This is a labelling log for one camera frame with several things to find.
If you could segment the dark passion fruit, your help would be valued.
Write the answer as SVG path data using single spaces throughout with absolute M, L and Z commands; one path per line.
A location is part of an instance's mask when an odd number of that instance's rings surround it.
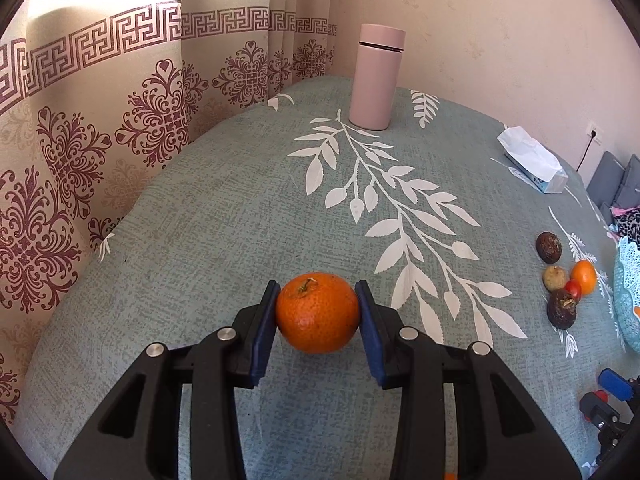
M 552 232 L 542 232 L 536 238 L 536 251 L 545 263 L 557 263 L 562 257 L 562 243 L 559 237 Z
M 565 289 L 552 292 L 547 301 L 549 322 L 558 330 L 568 330 L 577 318 L 577 302 Z

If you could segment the red cherry tomato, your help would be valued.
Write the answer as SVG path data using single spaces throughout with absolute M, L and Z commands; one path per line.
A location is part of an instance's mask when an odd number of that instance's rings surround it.
M 572 296 L 575 304 L 582 299 L 582 285 L 576 280 L 569 280 L 566 282 L 564 289 Z

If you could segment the small orange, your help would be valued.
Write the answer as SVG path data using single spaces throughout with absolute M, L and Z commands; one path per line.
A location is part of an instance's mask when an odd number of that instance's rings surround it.
M 570 278 L 580 285 L 582 296 L 592 294 L 598 282 L 596 268 L 588 260 L 577 261 L 570 272 Z

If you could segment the tan small round fruit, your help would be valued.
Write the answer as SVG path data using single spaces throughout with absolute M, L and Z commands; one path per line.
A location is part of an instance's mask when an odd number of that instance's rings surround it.
M 548 292 L 555 292 L 563 289 L 570 280 L 567 270 L 560 266 L 547 266 L 542 272 L 542 284 Z

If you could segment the mandarin with stem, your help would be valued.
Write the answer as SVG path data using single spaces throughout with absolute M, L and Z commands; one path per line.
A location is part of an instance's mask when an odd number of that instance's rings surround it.
M 296 276 L 279 292 L 277 326 L 296 350 L 332 353 L 352 339 L 360 322 L 356 292 L 337 275 L 311 272 Z

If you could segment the light blue lattice basket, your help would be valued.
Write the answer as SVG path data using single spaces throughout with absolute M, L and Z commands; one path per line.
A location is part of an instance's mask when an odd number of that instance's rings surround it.
M 627 346 L 640 352 L 639 247 L 628 236 L 620 239 L 614 261 L 613 307 Z

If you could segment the leopard print blanket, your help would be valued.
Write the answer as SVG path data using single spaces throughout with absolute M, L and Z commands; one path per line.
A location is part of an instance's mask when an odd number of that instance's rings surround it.
M 617 235 L 620 238 L 627 237 L 630 242 L 640 246 L 640 209 L 634 208 L 626 211 L 614 219 Z

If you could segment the grey blue sofa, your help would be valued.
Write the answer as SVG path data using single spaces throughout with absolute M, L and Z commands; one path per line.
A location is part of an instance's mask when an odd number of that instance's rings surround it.
M 632 155 L 624 166 L 611 152 L 605 151 L 588 186 L 590 200 L 606 224 L 614 221 L 612 209 L 639 206 L 639 157 Z

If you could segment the green leaf tablecloth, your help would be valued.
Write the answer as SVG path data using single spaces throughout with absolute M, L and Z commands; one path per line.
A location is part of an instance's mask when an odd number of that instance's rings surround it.
M 366 281 L 380 304 L 443 344 L 481 339 L 532 395 L 589 476 L 600 450 L 579 398 L 600 370 L 639 359 L 612 319 L 614 240 L 578 174 L 539 192 L 506 158 L 503 125 L 399 90 L 390 126 L 346 120 L 350 84 L 293 86 L 185 148 L 116 226 L 66 295 L 30 364 L 17 441 L 52 474 L 107 391 L 143 348 L 196 344 L 254 304 L 270 281 L 320 271 Z M 536 251 L 556 234 L 562 257 Z M 596 268 L 568 330 L 547 316 L 547 266 Z

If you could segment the tissue pack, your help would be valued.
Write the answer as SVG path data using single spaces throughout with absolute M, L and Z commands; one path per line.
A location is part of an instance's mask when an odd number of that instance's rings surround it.
M 544 194 L 561 194 L 568 174 L 559 159 L 520 127 L 505 128 L 498 142 L 518 170 Z

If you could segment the patterned curtain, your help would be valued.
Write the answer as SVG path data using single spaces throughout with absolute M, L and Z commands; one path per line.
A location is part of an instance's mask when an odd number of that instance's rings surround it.
M 1 418 L 53 310 L 152 177 L 326 74 L 338 0 L 24 0 L 1 39 Z

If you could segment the pink thermos bottle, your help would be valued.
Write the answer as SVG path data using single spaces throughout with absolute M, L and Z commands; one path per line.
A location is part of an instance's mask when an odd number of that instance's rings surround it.
M 382 131 L 390 124 L 406 32 L 379 24 L 362 24 L 352 81 L 349 121 Z

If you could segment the wall power socket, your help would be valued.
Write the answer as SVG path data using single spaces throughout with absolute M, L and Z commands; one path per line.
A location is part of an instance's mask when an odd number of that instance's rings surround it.
M 587 136 L 589 136 L 595 144 L 602 144 L 602 129 L 595 122 L 588 124 Z

